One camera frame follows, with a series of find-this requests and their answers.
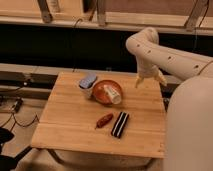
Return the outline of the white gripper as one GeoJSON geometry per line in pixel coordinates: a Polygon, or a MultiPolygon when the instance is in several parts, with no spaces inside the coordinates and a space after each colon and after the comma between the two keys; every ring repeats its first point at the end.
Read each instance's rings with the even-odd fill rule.
{"type": "Polygon", "coordinates": [[[137,75],[135,79],[135,88],[143,82],[143,78],[154,77],[163,86],[167,86],[167,80],[163,73],[153,63],[143,58],[137,58],[137,75]]]}

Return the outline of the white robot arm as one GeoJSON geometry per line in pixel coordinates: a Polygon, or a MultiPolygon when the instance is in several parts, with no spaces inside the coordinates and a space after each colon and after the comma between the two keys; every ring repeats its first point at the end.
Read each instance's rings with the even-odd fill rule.
{"type": "Polygon", "coordinates": [[[213,58],[161,46],[152,27],[130,36],[126,48],[137,83],[152,77],[166,85],[164,72],[182,81],[167,108],[163,171],[213,171],[213,58]]]}

